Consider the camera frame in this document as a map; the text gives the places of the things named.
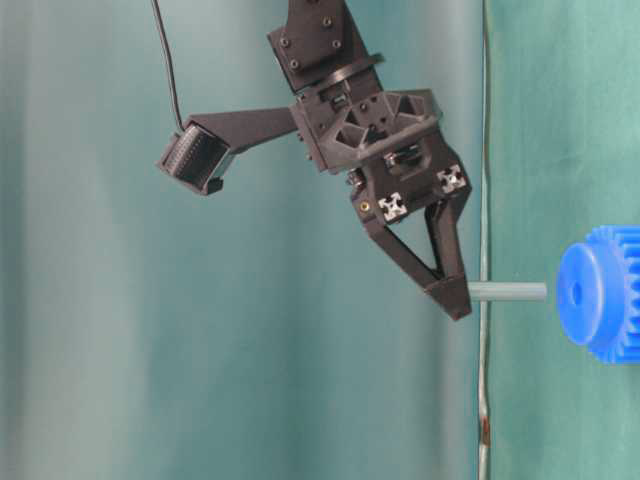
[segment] gear teeth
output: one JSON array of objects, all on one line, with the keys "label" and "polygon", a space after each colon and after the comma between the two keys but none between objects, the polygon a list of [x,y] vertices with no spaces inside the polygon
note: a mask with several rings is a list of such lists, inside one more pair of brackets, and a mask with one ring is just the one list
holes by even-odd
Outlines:
[{"label": "gear teeth", "polygon": [[623,268],[624,319],[605,348],[589,351],[603,363],[640,363],[640,226],[605,225],[587,236],[588,244],[606,245]]}]

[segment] screw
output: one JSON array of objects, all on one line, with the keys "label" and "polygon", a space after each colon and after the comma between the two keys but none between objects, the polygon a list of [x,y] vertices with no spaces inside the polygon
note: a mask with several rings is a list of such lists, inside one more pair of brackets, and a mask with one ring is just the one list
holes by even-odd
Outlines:
[{"label": "screw", "polygon": [[393,168],[397,165],[398,155],[395,153],[388,153],[384,156],[384,163],[387,168]]},{"label": "screw", "polygon": [[349,170],[349,173],[347,174],[347,185],[360,188],[364,185],[364,178],[362,177],[362,174],[360,174],[358,170]]}]

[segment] plastic rod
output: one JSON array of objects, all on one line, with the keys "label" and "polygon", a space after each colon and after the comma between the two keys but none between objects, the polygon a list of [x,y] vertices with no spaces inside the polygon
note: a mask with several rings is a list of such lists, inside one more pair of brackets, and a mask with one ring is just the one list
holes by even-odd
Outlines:
[{"label": "plastic rod", "polygon": [[477,302],[542,302],[547,299],[544,283],[469,282],[471,299]]}]

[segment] teal backdrop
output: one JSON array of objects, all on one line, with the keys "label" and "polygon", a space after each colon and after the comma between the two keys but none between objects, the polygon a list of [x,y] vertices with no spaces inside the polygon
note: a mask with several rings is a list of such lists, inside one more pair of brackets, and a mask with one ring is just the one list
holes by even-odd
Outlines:
[{"label": "teal backdrop", "polygon": [[[286,3],[161,2],[185,113],[292,101],[265,36]],[[445,112],[477,187],[471,278],[480,3],[349,1],[385,87]],[[0,0],[0,95],[2,478],[475,477],[477,318],[441,314],[294,135],[212,198],[164,177],[148,1]],[[402,233],[427,251],[418,221]]]},{"label": "teal backdrop", "polygon": [[[492,276],[639,224],[640,3],[488,0]],[[492,308],[492,478],[636,480],[640,369],[600,365],[547,304]]]}]

